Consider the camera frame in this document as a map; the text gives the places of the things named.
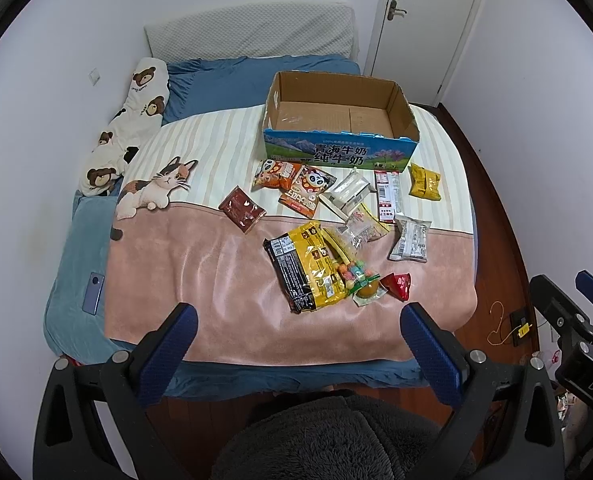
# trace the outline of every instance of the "yellow packet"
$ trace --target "yellow packet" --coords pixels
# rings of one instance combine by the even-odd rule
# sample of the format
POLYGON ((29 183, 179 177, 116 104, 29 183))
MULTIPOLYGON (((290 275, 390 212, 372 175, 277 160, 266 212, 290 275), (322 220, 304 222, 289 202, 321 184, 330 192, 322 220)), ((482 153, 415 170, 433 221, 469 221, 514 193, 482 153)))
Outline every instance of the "yellow packet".
POLYGON ((410 194, 417 198, 425 198, 427 200, 441 200, 439 194, 439 181, 441 175, 435 171, 426 170, 417 166, 413 162, 410 163, 410 177, 413 181, 413 186, 410 189, 410 194))
POLYGON ((319 222, 311 221, 283 236, 265 240, 263 247, 270 255, 292 312, 316 310, 345 298, 345 283, 325 246, 319 222))

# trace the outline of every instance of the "blue blanket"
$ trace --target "blue blanket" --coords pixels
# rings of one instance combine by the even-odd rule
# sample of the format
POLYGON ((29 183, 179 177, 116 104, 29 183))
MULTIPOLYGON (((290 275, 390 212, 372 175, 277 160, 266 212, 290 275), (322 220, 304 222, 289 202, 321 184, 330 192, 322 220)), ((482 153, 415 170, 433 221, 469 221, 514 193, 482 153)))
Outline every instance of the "blue blanket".
POLYGON ((168 63, 170 99, 163 111, 163 124, 216 110, 263 104, 275 73, 282 70, 361 73, 355 62, 337 54, 168 63))
MULTIPOLYGON (((341 56, 189 60, 170 63, 168 70, 170 100, 164 122, 262 104, 278 70, 359 73, 356 63, 341 56)), ((119 187, 115 186, 114 196, 75 196, 72 225, 46 307, 44 333, 50 348, 55 354, 65 353, 85 364, 105 362, 116 350, 132 348, 104 336, 103 292, 95 316, 81 309, 90 273, 105 274, 119 187)), ((362 383, 376 388, 426 385, 415 360, 292 367, 184 361, 166 395, 223 400, 254 392, 312 391, 339 383, 362 383)))

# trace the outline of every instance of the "snack package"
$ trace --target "snack package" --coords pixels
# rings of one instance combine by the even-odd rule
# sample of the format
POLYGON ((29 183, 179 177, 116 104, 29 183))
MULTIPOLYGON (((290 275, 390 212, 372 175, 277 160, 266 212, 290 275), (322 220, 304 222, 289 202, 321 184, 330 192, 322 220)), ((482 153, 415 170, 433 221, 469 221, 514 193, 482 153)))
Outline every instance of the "snack package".
POLYGON ((323 192, 320 198, 334 214, 346 221, 363 199, 373 191, 374 186, 354 168, 334 189, 323 192))
POLYGON ((368 303, 372 303, 373 301, 378 300, 379 298, 383 298, 387 294, 387 288, 384 288, 379 282, 372 282, 368 286, 365 286, 357 291, 357 293, 352 297, 354 299, 354 303, 358 306, 366 306, 368 303), (365 290, 368 287, 372 287, 374 292, 371 296, 368 296, 368 293, 363 295, 360 294, 362 290, 365 290))
MULTIPOLYGON (((334 250, 337 246, 341 251, 347 255, 348 259, 355 260, 363 244, 379 240, 384 235, 387 235, 389 229, 384 224, 374 218, 368 208, 363 204, 352 212, 345 224, 340 226, 326 227, 323 234, 326 241, 328 241, 334 250)), ((343 254, 339 251, 339 256, 344 263, 348 263, 343 254)))
POLYGON ((238 228, 247 233, 252 226, 265 215, 265 209, 259 207, 236 186, 218 207, 238 228))
POLYGON ((345 284, 320 233, 320 223, 312 221, 263 242, 288 297, 290 310, 296 314, 346 297, 345 284))
POLYGON ((439 181, 441 175, 435 171, 426 170, 417 166, 413 162, 410 163, 410 177, 413 181, 413 186, 410 188, 410 194, 417 198, 425 198, 427 200, 441 200, 439 194, 439 181))
POLYGON ((301 169, 301 164, 282 162, 280 160, 264 160, 254 176, 252 188, 271 187, 287 191, 292 187, 295 176, 301 169))
POLYGON ((312 166, 301 166, 294 182, 278 201, 308 218, 312 218, 319 205, 319 195, 336 182, 336 177, 312 166))
POLYGON ((397 214, 395 221, 401 232, 401 237, 395 244, 388 258, 395 262, 399 260, 414 260, 425 263, 428 261, 427 238, 428 229, 432 221, 415 220, 403 214, 397 214))
POLYGON ((379 201, 379 221, 393 224, 395 215, 403 212, 399 172, 375 170, 375 183, 379 201))
POLYGON ((365 288, 371 282, 379 280, 379 275, 366 269, 365 262, 361 260, 350 261, 349 264, 339 264, 336 266, 337 272, 345 280, 345 288, 348 296, 356 291, 365 288))
POLYGON ((385 278, 381 278, 381 285, 385 286, 387 290, 401 301, 408 301, 410 299, 412 278, 409 274, 388 274, 385 278))

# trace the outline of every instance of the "white door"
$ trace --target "white door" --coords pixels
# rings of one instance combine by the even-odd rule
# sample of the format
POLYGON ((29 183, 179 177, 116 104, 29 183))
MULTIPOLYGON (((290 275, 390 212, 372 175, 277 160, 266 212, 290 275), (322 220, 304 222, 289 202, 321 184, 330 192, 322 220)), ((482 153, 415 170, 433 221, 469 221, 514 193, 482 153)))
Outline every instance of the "white door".
POLYGON ((474 0, 395 1, 403 10, 384 16, 372 76, 396 81, 410 102, 432 105, 474 0))

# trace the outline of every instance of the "cardboard box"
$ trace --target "cardboard box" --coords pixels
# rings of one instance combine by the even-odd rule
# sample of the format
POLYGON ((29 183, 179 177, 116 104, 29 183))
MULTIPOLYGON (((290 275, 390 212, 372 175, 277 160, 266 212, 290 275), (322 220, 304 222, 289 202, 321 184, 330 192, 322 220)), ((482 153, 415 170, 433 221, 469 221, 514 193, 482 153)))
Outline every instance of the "cardboard box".
POLYGON ((419 128, 401 88, 374 77, 278 72, 263 120, 268 158, 402 171, 419 128))

